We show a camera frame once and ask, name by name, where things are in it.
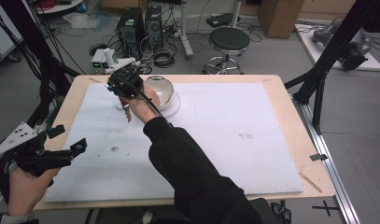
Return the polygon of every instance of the desk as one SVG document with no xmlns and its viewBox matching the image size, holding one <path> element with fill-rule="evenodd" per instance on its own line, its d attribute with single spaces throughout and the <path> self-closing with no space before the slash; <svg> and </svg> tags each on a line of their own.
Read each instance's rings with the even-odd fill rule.
<svg viewBox="0 0 380 224">
<path fill-rule="evenodd" d="M 76 77 L 68 92 L 62 108 L 53 124 L 63 124 L 68 131 L 73 123 L 76 113 L 82 104 L 86 90 L 91 83 L 103 82 L 109 76 L 80 76 Z M 279 195 L 247 195 L 249 200 L 259 197 L 265 199 L 289 199 L 289 198 L 312 198 L 330 197 L 335 194 L 334 186 L 326 173 L 321 161 L 312 161 L 309 156 L 316 154 L 316 149 L 305 130 L 303 123 L 291 102 L 289 95 L 278 76 L 272 75 L 244 75 L 244 76 L 201 76 L 201 75 L 176 75 L 164 76 L 173 83 L 191 82 L 252 82 L 262 83 L 268 94 L 268 98 L 274 109 L 276 119 L 280 125 L 282 134 L 288 144 L 289 152 L 294 160 L 304 192 L 301 194 L 279 194 Z M 51 140 L 47 140 L 45 148 L 48 150 L 62 149 L 68 132 L 63 133 Z M 41 200 L 35 210 L 43 209 L 69 209 L 89 207 L 116 207 L 116 206 L 148 206 L 173 204 L 173 199 L 163 200 L 125 200 L 108 202 L 86 202 L 86 203 L 45 203 Z"/>
</svg>

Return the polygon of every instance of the black sleeve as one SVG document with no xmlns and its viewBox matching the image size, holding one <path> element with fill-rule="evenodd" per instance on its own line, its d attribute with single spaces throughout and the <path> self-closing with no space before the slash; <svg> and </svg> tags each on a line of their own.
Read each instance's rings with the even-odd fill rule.
<svg viewBox="0 0 380 224">
<path fill-rule="evenodd" d="M 193 223 L 262 223 L 242 189 L 221 176 L 198 144 L 182 128 L 163 118 L 149 121 L 149 159 L 175 189 L 175 207 Z"/>
</svg>

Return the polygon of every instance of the floor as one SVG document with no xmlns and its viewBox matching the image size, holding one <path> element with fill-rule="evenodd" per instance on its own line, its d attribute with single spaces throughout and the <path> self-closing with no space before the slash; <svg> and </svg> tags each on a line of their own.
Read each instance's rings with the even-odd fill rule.
<svg viewBox="0 0 380 224">
<path fill-rule="evenodd" d="M 90 47 L 106 42 L 117 25 L 111 17 L 96 12 L 93 17 L 101 20 L 96 29 L 71 29 L 59 14 L 49 18 L 52 28 L 57 30 L 57 38 L 85 74 L 94 74 Z M 212 31 L 204 21 L 208 16 L 187 19 L 189 33 L 203 34 L 189 35 L 194 57 L 187 61 L 181 43 L 176 41 L 175 65 L 154 67 L 151 74 L 201 74 L 205 62 L 218 55 L 207 44 L 206 34 Z M 257 18 L 243 16 L 239 26 L 249 24 L 258 26 L 259 22 Z M 313 66 L 295 33 L 287 39 L 266 38 L 256 28 L 250 37 L 255 41 L 250 43 L 248 50 L 242 56 L 234 57 L 247 75 L 276 74 L 287 82 Z M 380 62 L 379 50 L 372 49 L 371 54 Z M 79 71 L 66 53 L 63 58 L 68 66 Z M 25 60 L 0 63 L 0 141 L 32 115 L 39 103 L 38 88 L 39 81 Z M 288 92 L 294 93 L 298 89 L 293 87 Z M 321 131 L 359 221 L 380 223 L 380 72 L 330 70 L 325 86 Z M 313 208 L 325 204 L 330 209 Z M 292 211 L 292 223 L 345 223 L 341 212 L 335 210 L 338 204 L 333 197 L 286 200 L 286 207 Z M 4 204 L 0 203 L 0 210 L 4 209 Z M 41 223 L 82 223 L 88 210 L 40 211 L 36 214 Z"/>
</svg>

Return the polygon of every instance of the hand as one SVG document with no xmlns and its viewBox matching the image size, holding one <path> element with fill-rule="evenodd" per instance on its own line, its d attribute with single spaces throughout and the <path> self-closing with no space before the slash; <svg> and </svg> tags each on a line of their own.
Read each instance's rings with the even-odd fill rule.
<svg viewBox="0 0 380 224">
<path fill-rule="evenodd" d="M 60 169 L 51 169 L 37 177 L 16 168 L 9 175 L 9 216 L 25 216 L 33 212 L 35 205 L 42 199 L 50 180 Z"/>
<path fill-rule="evenodd" d="M 144 86 L 143 93 L 152 100 L 151 102 L 157 106 L 157 108 L 160 106 L 160 98 L 158 97 L 157 92 L 155 92 L 151 87 Z M 134 114 L 145 124 L 151 119 L 157 117 L 154 110 L 152 110 L 147 102 L 143 99 L 120 99 L 127 102 L 131 106 Z"/>
</svg>

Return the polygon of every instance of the table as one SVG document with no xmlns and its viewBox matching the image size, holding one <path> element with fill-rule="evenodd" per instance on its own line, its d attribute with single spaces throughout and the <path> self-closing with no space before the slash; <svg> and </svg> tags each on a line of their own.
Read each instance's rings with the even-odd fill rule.
<svg viewBox="0 0 380 224">
<path fill-rule="evenodd" d="M 81 106 L 85 92 L 91 83 L 106 83 L 109 76 L 80 76 L 76 77 L 68 92 L 62 108 L 54 121 L 53 126 L 63 124 L 66 130 L 70 130 L 75 115 Z M 331 197 L 335 194 L 334 186 L 331 183 L 321 161 L 312 161 L 309 157 L 317 154 L 316 149 L 310 139 L 308 132 L 303 126 L 300 116 L 297 113 L 280 77 L 275 75 L 169 75 L 163 76 L 173 83 L 194 83 L 194 82 L 252 82 L 262 83 L 268 94 L 268 98 L 274 109 L 276 119 L 280 125 L 282 134 L 289 148 L 291 158 L 294 160 L 304 192 L 300 194 L 279 194 L 279 195 L 247 195 L 249 200 L 259 197 L 269 199 L 291 199 L 291 198 L 312 198 Z M 63 133 L 53 139 L 47 140 L 45 148 L 48 150 L 62 149 L 68 132 Z M 35 206 L 35 210 L 45 209 L 69 209 L 69 208 L 90 208 L 90 207 L 117 207 L 117 206 L 150 206 L 173 204 L 173 199 L 158 200 L 125 200 L 125 201 L 105 201 L 105 202 L 78 202 L 78 203 L 45 203 L 41 200 Z"/>
</svg>

